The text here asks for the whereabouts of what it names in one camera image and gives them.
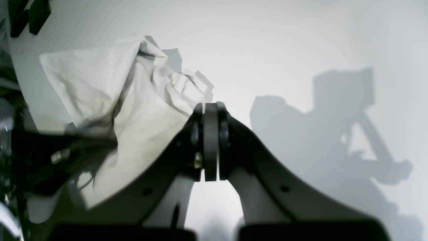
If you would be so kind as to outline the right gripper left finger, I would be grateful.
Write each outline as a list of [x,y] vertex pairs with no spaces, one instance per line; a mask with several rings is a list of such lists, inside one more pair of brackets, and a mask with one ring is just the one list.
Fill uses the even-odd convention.
[[203,105],[136,180],[55,227],[52,241],[196,241],[184,229],[191,189],[200,178]]

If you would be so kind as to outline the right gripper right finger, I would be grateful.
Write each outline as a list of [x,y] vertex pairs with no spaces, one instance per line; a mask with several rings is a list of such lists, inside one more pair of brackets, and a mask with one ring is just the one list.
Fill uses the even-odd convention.
[[317,191],[285,168],[260,139],[211,105],[211,180],[239,195],[245,226],[240,241],[388,241],[375,218]]

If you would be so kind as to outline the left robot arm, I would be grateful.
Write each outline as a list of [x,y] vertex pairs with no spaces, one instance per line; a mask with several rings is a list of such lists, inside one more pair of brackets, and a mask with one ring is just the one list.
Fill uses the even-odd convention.
[[1,99],[1,240],[33,237],[27,201],[49,197],[117,147],[109,138],[26,130],[25,109]]

